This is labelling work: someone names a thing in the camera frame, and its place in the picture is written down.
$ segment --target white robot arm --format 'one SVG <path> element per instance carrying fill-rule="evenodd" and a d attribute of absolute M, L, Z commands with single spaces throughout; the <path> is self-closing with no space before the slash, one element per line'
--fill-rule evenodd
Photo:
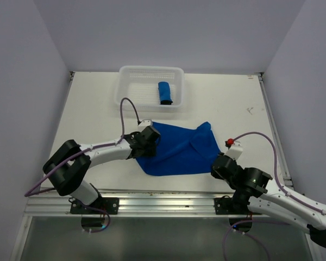
<path fill-rule="evenodd" d="M 60 196 L 71 195 L 82 204 L 97 208 L 101 195 L 93 185 L 84 181 L 89 168 L 112 160 L 155 156 L 159 132 L 146 121 L 143 121 L 138 129 L 142 131 L 102 144 L 79 145 L 74 140 L 68 140 L 42 169 Z M 75 155 L 72 161 L 68 160 L 70 156 Z"/>
<path fill-rule="evenodd" d="M 212 165 L 212 176 L 224 179 L 235 193 L 225 198 L 224 206 L 232 211 L 250 211 L 271 216 L 310 234 L 312 241 L 326 248 L 326 204 L 311 200 L 278 184 L 253 167 L 243 169 L 236 160 L 242 153 L 239 141 L 230 141 Z"/>

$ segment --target plastic basket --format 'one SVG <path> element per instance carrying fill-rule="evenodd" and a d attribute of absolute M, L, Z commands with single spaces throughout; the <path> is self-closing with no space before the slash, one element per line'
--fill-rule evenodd
<path fill-rule="evenodd" d="M 171 105 L 160 105 L 158 83 L 170 85 Z M 176 111 L 184 101 L 184 71 L 176 67 L 156 66 L 124 66 L 120 69 L 115 91 L 115 103 L 120 105 L 121 99 L 132 100 L 139 111 Z M 127 102 L 124 110 L 132 110 Z"/>

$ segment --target white tabletop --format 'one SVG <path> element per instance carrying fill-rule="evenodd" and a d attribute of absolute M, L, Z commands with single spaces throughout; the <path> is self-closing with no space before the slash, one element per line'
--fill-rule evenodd
<path fill-rule="evenodd" d="M 61 117 L 51 155 L 68 139 L 79 144 L 118 138 L 121 123 L 114 103 L 118 73 L 76 72 Z M 185 104 L 177 113 L 140 112 L 141 119 L 185 128 L 209 121 L 221 151 L 224 141 L 244 132 L 263 132 L 273 138 L 257 76 L 185 74 Z M 134 112 L 125 114 L 126 133 L 136 131 Z M 244 152 L 238 164 L 273 175 L 273 152 L 262 137 L 241 139 Z M 231 192 L 226 182 L 210 173 L 154 177 L 145 174 L 135 159 L 111 161 L 89 169 L 85 180 L 99 189 Z M 51 187 L 45 181 L 42 187 Z"/>

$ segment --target blue object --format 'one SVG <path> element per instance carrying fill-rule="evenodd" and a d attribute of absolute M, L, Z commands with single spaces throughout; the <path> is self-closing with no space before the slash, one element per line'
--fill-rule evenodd
<path fill-rule="evenodd" d="M 186 129 L 153 122 L 161 134 L 155 157 L 139 157 L 137 162 L 152 176 L 209 173 L 220 149 L 211 125 L 203 123 L 197 129 Z"/>
<path fill-rule="evenodd" d="M 170 98 L 170 86 L 167 82 L 159 82 L 158 83 L 158 91 L 159 91 L 159 100 L 162 105 L 170 105 L 173 103 Z"/>

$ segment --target gray wall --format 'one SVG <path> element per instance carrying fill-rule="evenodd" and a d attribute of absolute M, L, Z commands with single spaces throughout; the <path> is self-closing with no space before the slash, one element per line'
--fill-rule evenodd
<path fill-rule="evenodd" d="M 35 0 L 70 70 L 123 65 L 253 73 L 269 65 L 304 0 Z"/>
<path fill-rule="evenodd" d="M 32 0 L 0 0 L 0 261 L 11 254 L 41 177 L 67 93 L 68 70 Z"/>
<path fill-rule="evenodd" d="M 326 0 L 305 2 L 265 87 L 295 188 L 326 203 Z"/>

